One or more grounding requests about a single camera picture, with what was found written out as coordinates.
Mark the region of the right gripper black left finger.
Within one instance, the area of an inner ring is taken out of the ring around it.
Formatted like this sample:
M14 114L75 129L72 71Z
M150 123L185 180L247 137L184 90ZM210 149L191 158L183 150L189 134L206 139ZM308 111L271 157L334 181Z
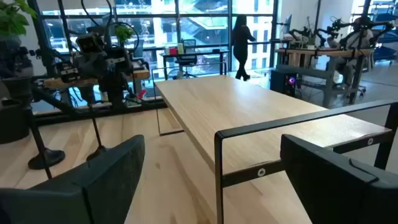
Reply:
M1 189L1 223L124 223L145 154L140 134L29 189Z

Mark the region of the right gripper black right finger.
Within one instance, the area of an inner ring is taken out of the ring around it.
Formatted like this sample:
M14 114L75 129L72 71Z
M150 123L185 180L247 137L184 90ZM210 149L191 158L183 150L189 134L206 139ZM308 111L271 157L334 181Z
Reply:
M280 158L312 223L397 223L397 174L289 134Z

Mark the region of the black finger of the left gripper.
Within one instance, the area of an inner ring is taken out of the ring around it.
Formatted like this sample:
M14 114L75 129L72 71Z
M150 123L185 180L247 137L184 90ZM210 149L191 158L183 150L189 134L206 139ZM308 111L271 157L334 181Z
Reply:
M107 50L107 64L109 68L113 68L126 76L131 76L133 67L127 49L113 47Z
M70 61L58 63L58 74L64 83L71 83L80 79L78 69Z

